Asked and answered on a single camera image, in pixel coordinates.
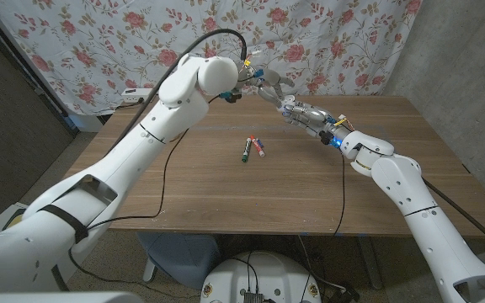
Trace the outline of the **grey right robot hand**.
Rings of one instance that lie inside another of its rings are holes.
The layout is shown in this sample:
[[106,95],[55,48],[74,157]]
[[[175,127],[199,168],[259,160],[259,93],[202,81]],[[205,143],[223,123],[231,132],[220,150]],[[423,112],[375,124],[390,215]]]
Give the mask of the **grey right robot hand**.
[[353,129],[345,118],[335,119],[328,111],[303,102],[284,104],[281,107],[285,122],[304,129],[322,144],[339,148]]

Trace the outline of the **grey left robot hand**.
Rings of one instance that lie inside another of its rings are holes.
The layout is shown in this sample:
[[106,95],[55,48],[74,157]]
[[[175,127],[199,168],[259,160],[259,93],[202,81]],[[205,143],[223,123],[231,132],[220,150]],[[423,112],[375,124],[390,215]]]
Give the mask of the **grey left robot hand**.
[[291,88],[295,86],[291,79],[282,77],[278,72],[264,67],[252,67],[243,64],[232,93],[241,95],[244,87],[256,87],[261,98],[280,109],[285,96],[281,87],[282,84]]

